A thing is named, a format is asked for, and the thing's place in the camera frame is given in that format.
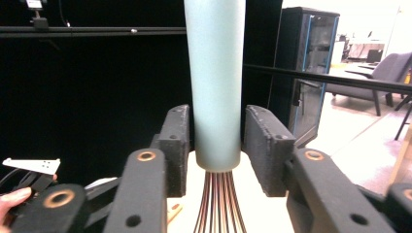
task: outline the black server rack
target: black server rack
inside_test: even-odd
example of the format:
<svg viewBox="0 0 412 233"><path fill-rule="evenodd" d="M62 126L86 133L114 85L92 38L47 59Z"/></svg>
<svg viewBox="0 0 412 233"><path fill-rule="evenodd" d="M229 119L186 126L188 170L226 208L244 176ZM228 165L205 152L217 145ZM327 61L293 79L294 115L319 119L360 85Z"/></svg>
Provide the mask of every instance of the black server rack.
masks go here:
<svg viewBox="0 0 412 233"><path fill-rule="evenodd" d="M275 67L327 74L339 14L307 8L282 10ZM325 98L324 83L274 76L269 109L303 147L318 135Z"/></svg>

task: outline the black backdrop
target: black backdrop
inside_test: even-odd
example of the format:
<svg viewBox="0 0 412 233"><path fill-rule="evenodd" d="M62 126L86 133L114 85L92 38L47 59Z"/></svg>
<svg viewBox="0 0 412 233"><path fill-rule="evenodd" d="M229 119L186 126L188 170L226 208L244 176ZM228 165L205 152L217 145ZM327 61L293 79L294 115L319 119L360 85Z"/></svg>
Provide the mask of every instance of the black backdrop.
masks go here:
<svg viewBox="0 0 412 233"><path fill-rule="evenodd" d="M185 26L183 0L62 1L72 26ZM273 65L282 1L247 1L245 63ZM41 12L63 26L58 1ZM19 1L0 26L29 26ZM0 39L0 158L55 159L63 183L120 176L169 109L191 105L186 35ZM243 105L265 107L270 76L245 73ZM1 169L1 175L10 169Z"/></svg>

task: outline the cylindrical object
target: cylindrical object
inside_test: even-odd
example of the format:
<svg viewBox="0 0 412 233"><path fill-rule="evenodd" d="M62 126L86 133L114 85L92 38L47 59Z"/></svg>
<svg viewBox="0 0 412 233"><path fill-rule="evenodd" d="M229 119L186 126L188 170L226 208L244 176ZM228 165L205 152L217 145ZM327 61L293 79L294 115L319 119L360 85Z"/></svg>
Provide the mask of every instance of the cylindrical object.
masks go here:
<svg viewBox="0 0 412 233"><path fill-rule="evenodd" d="M196 160L209 172L240 162L246 0L185 0Z"/></svg>

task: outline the copper wire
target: copper wire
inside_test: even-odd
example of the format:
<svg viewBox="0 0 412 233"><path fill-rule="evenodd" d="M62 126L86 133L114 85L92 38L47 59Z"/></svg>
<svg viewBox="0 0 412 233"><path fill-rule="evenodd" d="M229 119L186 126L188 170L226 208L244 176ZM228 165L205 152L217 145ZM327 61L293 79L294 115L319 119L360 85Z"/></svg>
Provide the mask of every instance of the copper wire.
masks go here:
<svg viewBox="0 0 412 233"><path fill-rule="evenodd" d="M202 201L193 232L246 233L231 172L205 173Z"/></svg>

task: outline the screw hole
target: screw hole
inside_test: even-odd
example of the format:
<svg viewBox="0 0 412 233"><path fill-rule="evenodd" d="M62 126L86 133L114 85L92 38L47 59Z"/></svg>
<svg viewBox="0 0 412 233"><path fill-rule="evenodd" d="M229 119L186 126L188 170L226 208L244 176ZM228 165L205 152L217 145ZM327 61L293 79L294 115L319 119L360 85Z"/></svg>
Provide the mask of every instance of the screw hole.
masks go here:
<svg viewBox="0 0 412 233"><path fill-rule="evenodd" d="M313 152L309 153L309 156L314 157L314 158L320 158L320 157L321 157L320 154L318 154L318 153L313 153Z"/></svg>
<svg viewBox="0 0 412 233"><path fill-rule="evenodd" d="M67 194L66 193L61 193L61 194L58 194L57 196L54 196L51 199L51 201L53 203L60 203L60 202L64 201L66 198L67 198Z"/></svg>
<svg viewBox="0 0 412 233"><path fill-rule="evenodd" d="M151 153L142 153L142 155L140 156L142 159L149 159L152 157Z"/></svg>
<svg viewBox="0 0 412 233"><path fill-rule="evenodd" d="M127 227L135 227L142 222L142 219L139 216L130 216L126 220Z"/></svg>
<svg viewBox="0 0 412 233"><path fill-rule="evenodd" d="M354 221L355 223L359 224L359 225L367 225L367 219L364 216L361 215L357 215L357 214L351 214L351 219L352 221Z"/></svg>

